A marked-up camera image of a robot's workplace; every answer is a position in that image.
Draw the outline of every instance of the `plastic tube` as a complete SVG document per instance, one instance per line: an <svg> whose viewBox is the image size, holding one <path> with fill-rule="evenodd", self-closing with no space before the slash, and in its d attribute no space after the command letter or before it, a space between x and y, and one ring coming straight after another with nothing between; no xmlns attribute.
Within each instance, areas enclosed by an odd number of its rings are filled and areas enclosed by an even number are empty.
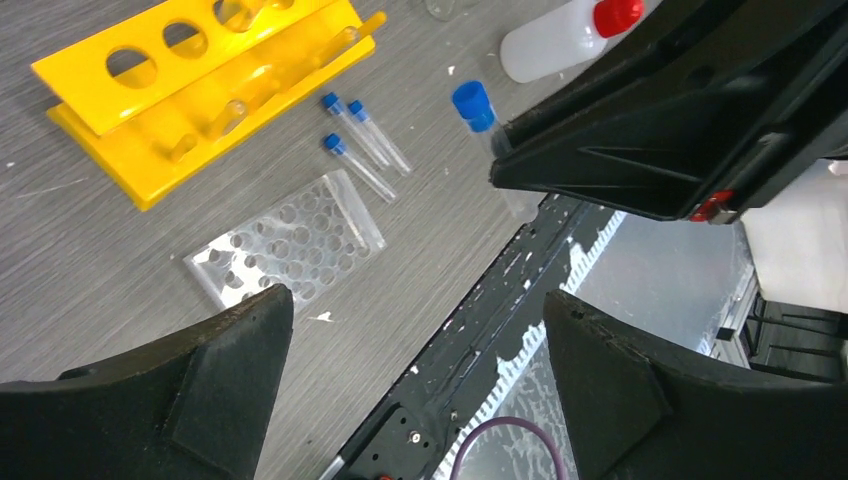
<svg viewBox="0 0 848 480"><path fill-rule="evenodd" d="M234 32L243 33L253 25L262 6L263 2L224 0L217 8L213 7L213 12L222 25Z"/></svg>
<svg viewBox="0 0 848 480"><path fill-rule="evenodd" d="M368 134L359 122L355 121L353 117L351 117L350 113L348 113L347 109L344 107L344 104L341 100L339 100L338 95L330 92L327 95L324 95L321 99L321 103L327 111L330 112L330 115L332 115L333 118L338 119L351 136L353 136L353 139L356 140L356 143L365 150L365 153L374 160L374 163L377 164L378 167L386 169L389 165L391 165L388 157L386 157L379 145L377 145L377 142L371 138L371 135Z"/></svg>
<svg viewBox="0 0 848 480"><path fill-rule="evenodd" d="M509 140L498 122L495 110L489 102L489 96L483 84L478 81L464 83L453 92L454 107L465 121L471 136L476 138L483 148L488 166L496 157L512 149ZM512 216L522 223L529 223L539 214L539 204L532 192L498 189L506 201Z"/></svg>
<svg viewBox="0 0 848 480"><path fill-rule="evenodd" d="M386 181L383 180L383 177L369 167L368 164L359 157L359 155L350 151L347 148L347 145L345 145L342 141L341 137L337 134L331 133L330 135L327 135L327 137L324 138L324 147L330 151L330 153L338 156L342 163L353 170L353 173L361 178L363 182L368 184L371 189L377 192L377 195L379 195L380 198L388 203L392 203L397 200L397 192L395 192L392 186L386 183Z"/></svg>
<svg viewBox="0 0 848 480"><path fill-rule="evenodd" d="M350 110L350 114L353 115L353 119L357 124L370 134L377 146L389 157L392 165L394 165L400 174L403 176L409 175L412 172L412 168L409 166L409 162L406 161L406 157L403 156L397 145L383 133L383 130L374 123L374 120L371 120L371 116L368 115L368 111L365 110L362 102L354 100L348 105L348 110Z"/></svg>
<svg viewBox="0 0 848 480"><path fill-rule="evenodd" d="M554 478L556 478L556 480L568 480L568 470L565 468L565 462L562 460L562 455L560 455L559 449L557 448L553 437L535 423L518 417L493 418L481 423L477 426L477 428L472 430L471 433L465 437L465 440L462 441L462 445L460 445L459 451L456 453L456 458L454 458L453 461L453 468L451 469L450 480L459 480L459 470L462 468L462 462L465 460L465 454L468 453L468 449L471 448L472 444L474 444L474 440L477 440L477 437L485 433L486 430L499 427L501 425L521 427L525 430L529 430L539 437L539 440L545 444L545 448L548 449L548 453L551 454L551 459L554 462Z"/></svg>

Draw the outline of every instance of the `blue screw cap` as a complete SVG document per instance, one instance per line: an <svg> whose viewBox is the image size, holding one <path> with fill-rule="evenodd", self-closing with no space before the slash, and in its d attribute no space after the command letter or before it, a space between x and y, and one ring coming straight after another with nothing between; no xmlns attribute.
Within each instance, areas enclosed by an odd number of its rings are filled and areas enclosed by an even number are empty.
<svg viewBox="0 0 848 480"><path fill-rule="evenodd" d="M451 95L451 101L472 132L485 132L495 124L495 111L489 101L486 87L479 81L460 85Z"/></svg>
<svg viewBox="0 0 848 480"><path fill-rule="evenodd" d="M368 111L365 110L365 105L362 104L359 100L354 100L350 102L347 106L347 109L350 110L350 113L354 118L359 120L360 122L364 122L368 119Z"/></svg>
<svg viewBox="0 0 848 480"><path fill-rule="evenodd" d="M330 92L321 97L321 104L324 105L324 108L329 110L333 115L339 115L342 113L342 103L339 101L339 96L334 92Z"/></svg>
<svg viewBox="0 0 848 480"><path fill-rule="evenodd" d="M324 138L324 148L336 155L341 155L347 151L347 145L342 141L342 137L335 133L331 133Z"/></svg>

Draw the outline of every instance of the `white plastic bottle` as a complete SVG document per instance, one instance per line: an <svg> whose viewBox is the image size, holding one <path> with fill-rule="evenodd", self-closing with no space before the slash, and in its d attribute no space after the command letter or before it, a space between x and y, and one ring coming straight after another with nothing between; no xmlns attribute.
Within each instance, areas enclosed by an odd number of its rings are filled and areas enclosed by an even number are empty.
<svg viewBox="0 0 848 480"><path fill-rule="evenodd" d="M607 39L629 30L645 12L643 0L570 0L509 32L501 42L501 64L518 83L591 60Z"/></svg>

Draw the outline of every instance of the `gray laminate surface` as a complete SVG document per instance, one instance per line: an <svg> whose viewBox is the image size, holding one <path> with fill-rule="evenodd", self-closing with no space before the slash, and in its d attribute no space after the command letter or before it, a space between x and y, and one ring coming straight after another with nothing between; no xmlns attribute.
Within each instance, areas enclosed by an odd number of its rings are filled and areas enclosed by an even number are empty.
<svg viewBox="0 0 848 480"><path fill-rule="evenodd" d="M440 23L415 0L354 0L389 22L333 87L366 102L415 172L393 178L391 207L357 183L388 249L299 316L257 478L315 478L515 232L448 98L482 79L508 119L568 81L517 85L494 56L561 3L487 0ZM54 379L212 315L181 258L336 167L307 101L137 212L47 120L57 100L29 65L153 4L0 2L0 381ZM306 320L325 311L335 323Z"/></svg>

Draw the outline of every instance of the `plastic bottle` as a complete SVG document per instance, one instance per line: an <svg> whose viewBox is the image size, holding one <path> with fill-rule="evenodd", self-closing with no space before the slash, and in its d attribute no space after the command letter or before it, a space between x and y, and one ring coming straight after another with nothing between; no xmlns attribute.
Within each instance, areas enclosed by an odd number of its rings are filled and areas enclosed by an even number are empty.
<svg viewBox="0 0 848 480"><path fill-rule="evenodd" d="M643 0L571 0L509 32L501 42L501 65L518 83L591 60L607 39L629 30L645 12Z"/></svg>
<svg viewBox="0 0 848 480"><path fill-rule="evenodd" d="M486 88L478 81L464 83L451 97L456 111L465 121L471 136L476 138L491 168L495 157L508 153L512 147L503 127L498 122L495 110L489 102ZM506 201L512 216L522 223L529 223L539 214L539 204L532 192L498 189Z"/></svg>

